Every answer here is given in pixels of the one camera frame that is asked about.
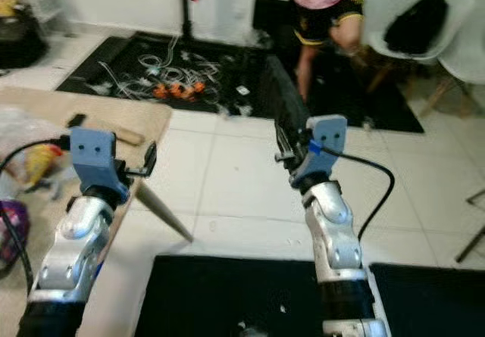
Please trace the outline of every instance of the black shorts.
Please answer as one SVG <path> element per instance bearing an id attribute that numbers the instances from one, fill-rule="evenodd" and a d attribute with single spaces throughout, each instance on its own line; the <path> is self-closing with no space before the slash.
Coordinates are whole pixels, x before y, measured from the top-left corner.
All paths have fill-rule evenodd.
<path id="1" fill-rule="evenodd" d="M 363 4 L 364 0 L 341 0 L 325 9 L 308 9 L 296 4 L 295 34 L 303 45 L 322 45 L 331 27 L 353 15 L 362 17 Z"/>

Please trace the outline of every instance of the black mat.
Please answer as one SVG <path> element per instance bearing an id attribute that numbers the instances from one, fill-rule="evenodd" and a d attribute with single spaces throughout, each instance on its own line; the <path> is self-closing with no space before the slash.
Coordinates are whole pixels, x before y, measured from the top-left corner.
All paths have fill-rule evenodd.
<path id="1" fill-rule="evenodd" d="M 393 337 L 483 335 L 485 272 L 371 265 Z"/>
<path id="2" fill-rule="evenodd" d="M 110 37 L 57 90 L 97 95 L 92 86 L 114 82 L 106 70 L 99 65 L 99 61 L 107 63 L 120 81 L 146 77 L 146 69 L 138 62 L 139 56 L 156 55 L 164 59 L 170 39 L 167 36 L 146 33 L 137 33 L 129 39 Z M 271 118 L 273 111 L 268 108 L 268 102 L 264 100 L 266 94 L 260 90 L 259 86 L 264 60 L 269 51 L 211 42 L 179 42 L 175 47 L 172 67 L 190 68 L 190 65 L 180 56 L 183 51 L 197 53 L 207 58 L 208 61 L 220 64 L 221 72 L 216 86 L 220 94 L 218 105 L 214 104 L 212 97 L 207 98 L 207 101 L 195 102 L 154 98 L 150 98 L 149 101 L 166 103 L 176 109 L 212 113 L 219 112 L 222 106 L 231 114 L 239 114 L 237 105 L 247 103 L 252 107 L 251 116 Z M 291 55 L 294 51 L 293 47 L 279 55 L 288 75 L 293 80 L 295 80 L 294 59 L 297 57 L 297 54 Z M 349 119 L 350 126 L 360 127 L 365 120 L 371 119 L 376 129 L 410 133 L 424 132 L 401 93 L 393 84 L 384 85 L 375 93 L 366 95 L 347 58 L 337 55 L 322 55 L 315 68 L 315 82 L 308 103 L 312 115 L 343 114 Z M 239 95 L 236 87 L 241 85 L 250 90 L 250 95 Z M 116 86 L 112 87 L 108 95 L 126 98 Z"/>
<path id="3" fill-rule="evenodd" d="M 156 257 L 136 337 L 322 336 L 314 263 Z"/>

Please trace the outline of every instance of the black cable on floor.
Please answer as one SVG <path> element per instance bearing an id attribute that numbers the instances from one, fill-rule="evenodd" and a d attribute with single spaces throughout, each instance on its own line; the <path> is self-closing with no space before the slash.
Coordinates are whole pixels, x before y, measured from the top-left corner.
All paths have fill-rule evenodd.
<path id="1" fill-rule="evenodd" d="M 53 142 L 54 142 L 53 139 L 40 140 L 38 142 L 31 142 L 29 144 L 25 144 L 15 149 L 9 155 L 7 155 L 7 157 L 5 157 L 5 159 L 0 163 L 0 176 L 2 175 L 3 170 L 7 167 L 8 163 L 12 160 L 12 158 L 14 158 L 15 155 L 17 155 L 21 151 L 35 145 L 52 144 Z M 19 235 L 17 234 L 17 230 L 15 229 L 14 225 L 12 225 L 12 223 L 10 222 L 10 219 L 8 218 L 7 213 L 3 209 L 1 202 L 0 202 L 0 215 L 2 216 L 5 227 L 7 227 L 7 230 L 10 233 L 11 238 L 14 240 L 15 247 L 17 248 L 20 255 L 20 259 L 22 260 L 23 271 L 25 272 L 25 278 L 27 280 L 27 294 L 29 294 L 33 285 L 33 272 L 32 272 L 32 265 L 30 264 L 29 255 L 27 254 L 27 251 L 23 246 Z"/>
<path id="2" fill-rule="evenodd" d="M 326 153 L 331 154 L 331 155 L 333 155 L 335 157 L 338 157 L 338 158 L 344 158 L 344 159 L 348 159 L 350 161 L 356 161 L 358 163 L 368 165 L 369 167 L 373 167 L 375 169 L 380 170 L 381 172 L 384 172 L 389 177 L 389 186 L 387 187 L 386 193 L 381 198 L 381 200 L 379 201 L 379 203 L 377 204 L 377 206 L 375 207 L 375 209 L 371 212 L 371 214 L 369 215 L 369 217 L 367 217 L 367 219 L 365 220 L 364 224 L 362 225 L 362 228 L 358 232 L 358 236 L 357 237 L 358 237 L 358 240 L 361 241 L 362 236 L 364 235 L 365 230 L 369 226 L 369 223 L 371 223 L 371 221 L 376 216 L 377 212 L 384 205 L 384 203 L 386 203 L 388 197 L 393 192 L 394 185 L 396 184 L 396 178 L 394 177 L 393 172 L 391 172 L 385 166 L 380 165 L 378 163 L 374 163 L 373 161 L 368 161 L 367 159 L 355 157 L 353 155 L 347 155 L 347 154 L 339 153 L 338 151 L 334 151 L 334 150 L 332 150 L 330 148 L 323 147 L 321 150 L 323 150 Z"/>

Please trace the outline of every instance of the wooden table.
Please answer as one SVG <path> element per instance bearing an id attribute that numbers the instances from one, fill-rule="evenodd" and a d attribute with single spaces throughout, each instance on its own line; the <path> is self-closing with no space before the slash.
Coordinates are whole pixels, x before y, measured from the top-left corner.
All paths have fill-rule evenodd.
<path id="1" fill-rule="evenodd" d="M 65 127 L 73 115 L 81 113 L 142 134 L 146 141 L 145 144 L 138 147 L 117 142 L 116 158 L 125 160 L 128 167 L 139 167 L 143 164 L 149 143 L 152 141 L 159 142 L 162 139 L 171 118 L 171 108 L 147 101 L 121 100 L 16 87 L 7 87 L 0 91 L 0 105 L 12 105 L 21 108 L 34 117 L 49 120 L 61 127 Z M 22 201 L 29 208 L 31 220 L 27 252 L 34 273 L 39 269 L 45 253 L 53 243 L 55 227 L 65 215 L 68 200 L 72 195 L 79 195 L 79 193 L 79 181 L 76 180 L 63 187 L 62 196 L 57 201 L 48 201 L 36 194 L 22 197 Z M 135 179 L 130 187 L 129 201 L 115 212 L 114 222 L 110 228 L 110 242 L 101 259 L 104 258 L 111 245 L 134 197 L 137 197 L 149 210 L 178 233 L 192 241 L 189 232 L 155 193 L 149 189 L 142 179 Z M 6 278 L 0 279 L 0 335 L 2 337 L 16 333 L 18 320 L 26 305 L 25 288 L 25 277 L 19 261 Z"/>

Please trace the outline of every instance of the white tile floor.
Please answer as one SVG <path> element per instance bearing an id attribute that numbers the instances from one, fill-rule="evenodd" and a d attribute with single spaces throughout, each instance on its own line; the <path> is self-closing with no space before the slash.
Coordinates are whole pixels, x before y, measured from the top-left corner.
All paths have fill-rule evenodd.
<path id="1" fill-rule="evenodd" d="M 0 88 L 54 89 L 103 39 L 64 39 L 39 65 L 0 78 Z M 419 111 L 427 93 L 416 92 L 411 107 Z M 485 242 L 462 265 L 454 262 L 485 223 L 485 213 L 465 203 L 485 187 L 485 119 L 434 111 L 421 123 L 423 136 L 349 129 L 347 152 L 387 165 L 397 179 L 364 237 L 365 264 L 485 270 Z M 152 258 L 159 253 L 312 259 L 300 197 L 273 162 L 271 121 L 175 111 L 159 149 L 149 184 L 196 241 L 188 245 L 135 202 L 96 283 L 80 335 L 132 335 Z M 334 176 L 357 228 L 384 192 L 386 178 L 344 160 Z"/>

